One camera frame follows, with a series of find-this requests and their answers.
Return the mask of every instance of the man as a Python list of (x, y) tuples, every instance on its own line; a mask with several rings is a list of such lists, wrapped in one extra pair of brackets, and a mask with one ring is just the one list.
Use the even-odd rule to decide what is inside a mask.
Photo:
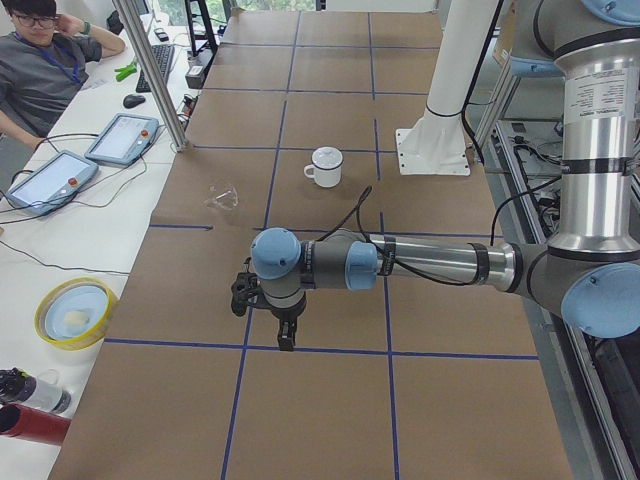
[(0, 133), (35, 150), (82, 88), (86, 62), (122, 52), (124, 41), (71, 15), (55, 0), (2, 0), (15, 31), (0, 37)]

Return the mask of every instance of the black mouse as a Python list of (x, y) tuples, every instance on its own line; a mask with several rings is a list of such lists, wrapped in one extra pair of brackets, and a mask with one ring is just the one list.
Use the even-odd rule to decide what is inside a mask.
[(144, 97), (144, 95), (137, 95), (135, 93), (131, 93), (126, 97), (124, 97), (124, 100), (122, 100), (122, 106), (124, 108), (133, 108), (146, 101), (147, 99)]

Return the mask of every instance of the keyboard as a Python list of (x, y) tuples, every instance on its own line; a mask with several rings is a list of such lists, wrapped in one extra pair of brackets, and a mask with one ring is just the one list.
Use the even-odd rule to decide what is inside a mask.
[[(173, 60), (173, 45), (160, 44), (151, 45), (151, 51), (156, 59), (158, 67), (160, 68), (160, 74), (166, 82), (171, 73), (171, 61)], [(140, 70), (140, 78), (138, 78), (138, 84), (136, 85), (136, 92), (145, 93), (150, 92), (151, 87), (144, 78), (144, 72)]]

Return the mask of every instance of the tablet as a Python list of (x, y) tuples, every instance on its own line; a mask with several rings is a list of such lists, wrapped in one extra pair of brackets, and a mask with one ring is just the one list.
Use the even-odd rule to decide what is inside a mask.
[(63, 150), (7, 192), (7, 200), (36, 215), (60, 208), (98, 171), (98, 165)]
[(129, 166), (149, 146), (158, 126), (155, 118), (119, 113), (84, 156), (98, 163)]

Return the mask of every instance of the green object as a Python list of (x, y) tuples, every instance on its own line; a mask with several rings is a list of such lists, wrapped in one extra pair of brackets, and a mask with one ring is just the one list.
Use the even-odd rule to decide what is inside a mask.
[(136, 62), (135, 58), (131, 61), (129, 65), (126, 67), (116, 68), (114, 71), (118, 72), (116, 74), (116, 81), (121, 82), (125, 78), (127, 78), (132, 73), (136, 73), (138, 71), (137, 67), (138, 62)]

